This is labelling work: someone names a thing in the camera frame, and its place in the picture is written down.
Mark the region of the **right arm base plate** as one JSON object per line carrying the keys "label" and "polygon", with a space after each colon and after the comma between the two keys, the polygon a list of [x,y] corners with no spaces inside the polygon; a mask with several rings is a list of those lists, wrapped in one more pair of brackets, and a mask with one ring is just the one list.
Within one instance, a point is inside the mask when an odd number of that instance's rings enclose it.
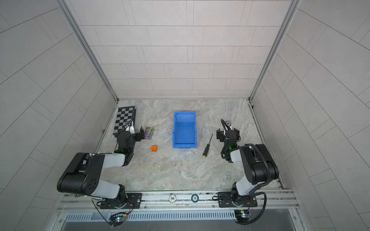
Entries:
{"label": "right arm base plate", "polygon": [[258,206],[254,196],[240,196],[232,192],[218,192],[217,196],[213,196],[213,200],[218,202],[220,208],[255,208]]}

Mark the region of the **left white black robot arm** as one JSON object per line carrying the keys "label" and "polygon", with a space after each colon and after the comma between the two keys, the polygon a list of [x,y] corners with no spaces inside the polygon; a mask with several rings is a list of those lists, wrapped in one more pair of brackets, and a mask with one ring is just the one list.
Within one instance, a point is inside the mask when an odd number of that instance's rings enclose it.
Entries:
{"label": "left white black robot arm", "polygon": [[143,128],[132,134],[125,129],[117,137],[118,149],[113,153],[77,153],[57,183],[57,190],[117,201],[125,204],[125,187],[101,179],[103,169],[127,166],[134,156],[135,143],[145,138]]}

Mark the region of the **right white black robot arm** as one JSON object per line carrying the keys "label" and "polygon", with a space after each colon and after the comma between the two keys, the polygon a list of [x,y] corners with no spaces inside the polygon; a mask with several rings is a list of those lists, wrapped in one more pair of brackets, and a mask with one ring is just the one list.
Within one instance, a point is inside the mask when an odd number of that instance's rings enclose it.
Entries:
{"label": "right white black robot arm", "polygon": [[242,206],[255,197],[255,193],[271,181],[279,178],[279,170],[264,144],[245,144],[239,146],[240,131],[237,129],[216,131],[216,138],[224,143],[222,159],[229,163],[242,163],[244,176],[231,188],[226,198],[236,206]]}

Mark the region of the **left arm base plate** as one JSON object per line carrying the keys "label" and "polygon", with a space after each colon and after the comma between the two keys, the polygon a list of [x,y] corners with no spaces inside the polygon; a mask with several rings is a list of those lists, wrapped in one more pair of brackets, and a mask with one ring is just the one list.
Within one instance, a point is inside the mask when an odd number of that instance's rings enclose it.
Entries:
{"label": "left arm base plate", "polygon": [[126,193],[124,198],[106,199],[97,202],[100,209],[139,209],[142,200],[141,193]]}

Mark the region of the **black yellow screwdriver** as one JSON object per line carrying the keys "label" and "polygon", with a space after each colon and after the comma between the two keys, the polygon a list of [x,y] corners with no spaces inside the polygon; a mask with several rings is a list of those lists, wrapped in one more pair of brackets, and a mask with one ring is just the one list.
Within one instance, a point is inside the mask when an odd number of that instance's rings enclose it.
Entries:
{"label": "black yellow screwdriver", "polygon": [[209,149],[210,149],[210,143],[211,143],[211,140],[212,140],[212,137],[213,137],[213,134],[211,135],[211,138],[209,140],[209,142],[207,143],[205,149],[204,149],[204,152],[202,154],[203,157],[207,157],[208,155],[208,152],[209,152]]}

